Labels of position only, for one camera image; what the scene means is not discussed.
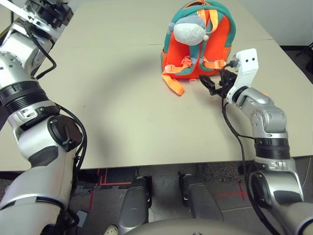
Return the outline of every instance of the table surface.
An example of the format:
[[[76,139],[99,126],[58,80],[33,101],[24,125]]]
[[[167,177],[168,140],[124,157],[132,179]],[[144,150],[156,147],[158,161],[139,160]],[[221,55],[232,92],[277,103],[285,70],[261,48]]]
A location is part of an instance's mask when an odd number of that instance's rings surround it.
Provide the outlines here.
[[[133,0],[131,11],[127,0],[85,2],[51,51],[58,67],[40,84],[84,124],[88,149],[82,168],[241,160],[221,114],[221,99],[210,96],[200,81],[184,82],[181,97],[162,81],[159,55],[167,25],[184,2]],[[238,28],[229,58],[257,49],[260,68],[253,87],[285,111],[291,155],[311,155],[311,84],[236,0],[220,2]],[[49,66],[46,60],[41,70]],[[251,135],[249,120],[235,107],[227,111],[237,131]],[[0,170],[29,168],[8,123],[0,142],[5,145]],[[253,141],[244,140],[244,146],[252,159]]]

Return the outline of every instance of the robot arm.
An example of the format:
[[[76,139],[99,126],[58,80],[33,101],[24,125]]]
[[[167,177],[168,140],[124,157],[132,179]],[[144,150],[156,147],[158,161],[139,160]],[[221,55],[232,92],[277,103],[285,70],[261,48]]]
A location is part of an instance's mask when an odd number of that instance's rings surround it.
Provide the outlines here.
[[[201,77],[201,82],[250,120],[257,168],[251,177],[254,201],[274,215],[286,234],[312,234],[313,204],[303,202],[295,161],[290,157],[286,115],[271,98],[251,87],[259,68],[256,50],[238,52],[232,64],[238,76],[224,81],[222,90],[216,90],[208,77]]]
[[[7,0],[0,3],[21,18],[0,46],[0,102],[31,164],[0,202],[1,233],[63,234],[73,226],[68,203],[78,170],[75,151],[83,136],[77,121],[60,114],[33,74],[60,36],[59,26],[67,25],[73,13],[59,0],[27,0],[24,9]]]

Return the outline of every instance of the metal bracket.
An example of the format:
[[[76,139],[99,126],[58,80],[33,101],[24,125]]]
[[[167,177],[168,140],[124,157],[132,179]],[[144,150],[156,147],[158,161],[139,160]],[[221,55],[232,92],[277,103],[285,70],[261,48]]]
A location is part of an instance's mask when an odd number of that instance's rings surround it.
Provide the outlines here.
[[[37,28],[47,32],[54,38],[59,38],[61,36],[61,33],[59,33],[54,28],[50,27],[45,21],[42,19],[36,18],[35,14],[32,14],[30,12],[25,11],[24,9],[19,8],[18,6],[14,5],[8,0],[0,0],[0,4],[4,7],[8,8],[10,11],[13,11],[15,14],[23,18],[24,20],[32,23]]]

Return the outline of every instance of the plush toy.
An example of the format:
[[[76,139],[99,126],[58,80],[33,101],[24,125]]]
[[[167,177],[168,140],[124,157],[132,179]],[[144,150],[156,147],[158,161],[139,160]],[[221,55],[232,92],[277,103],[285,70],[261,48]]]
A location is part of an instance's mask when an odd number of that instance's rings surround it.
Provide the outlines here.
[[[176,23],[171,22],[168,33],[174,33],[176,41],[189,46],[198,45],[209,39],[206,34],[205,22],[199,16],[186,16]]]

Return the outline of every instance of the orange backpack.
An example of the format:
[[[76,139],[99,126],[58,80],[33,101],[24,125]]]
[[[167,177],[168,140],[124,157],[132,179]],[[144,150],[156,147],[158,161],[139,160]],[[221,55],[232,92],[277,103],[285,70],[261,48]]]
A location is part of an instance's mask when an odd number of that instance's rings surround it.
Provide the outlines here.
[[[200,22],[198,25],[192,26],[188,23],[188,19],[192,18],[194,21],[197,16],[203,22],[196,19]],[[178,28],[177,25],[180,24],[181,28],[182,23],[192,27],[192,30],[199,28],[208,36],[200,39],[197,45],[183,44],[178,41],[178,35],[176,37],[174,35],[175,27]],[[169,88],[182,95],[184,87],[177,79],[193,80],[202,74],[217,74],[218,70],[226,64],[235,33],[235,23],[228,9],[222,4],[210,0],[196,0],[183,6],[170,23],[161,53],[162,77]]]

